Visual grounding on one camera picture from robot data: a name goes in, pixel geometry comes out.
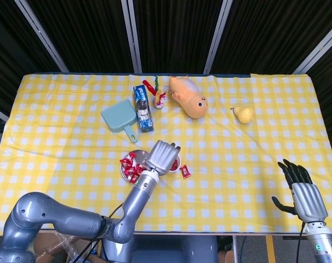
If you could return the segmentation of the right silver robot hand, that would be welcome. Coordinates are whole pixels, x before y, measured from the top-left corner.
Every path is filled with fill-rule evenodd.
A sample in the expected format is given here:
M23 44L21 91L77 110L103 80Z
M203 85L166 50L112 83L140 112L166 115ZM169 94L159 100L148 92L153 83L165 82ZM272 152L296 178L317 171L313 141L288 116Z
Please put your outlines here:
M312 182L307 169L286 159L278 162L278 166L283 171L294 205L292 207L283 205L273 196L271 199L274 205L283 212L298 216L306 224L323 222L328 217L328 212L322 195Z

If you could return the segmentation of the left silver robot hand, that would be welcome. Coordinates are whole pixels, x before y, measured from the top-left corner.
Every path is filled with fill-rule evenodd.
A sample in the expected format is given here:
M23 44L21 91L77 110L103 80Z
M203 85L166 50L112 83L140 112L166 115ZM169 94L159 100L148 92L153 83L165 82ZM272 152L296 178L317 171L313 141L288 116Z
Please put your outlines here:
M146 165L159 176L167 174L176 160L181 147L158 140L146 158Z

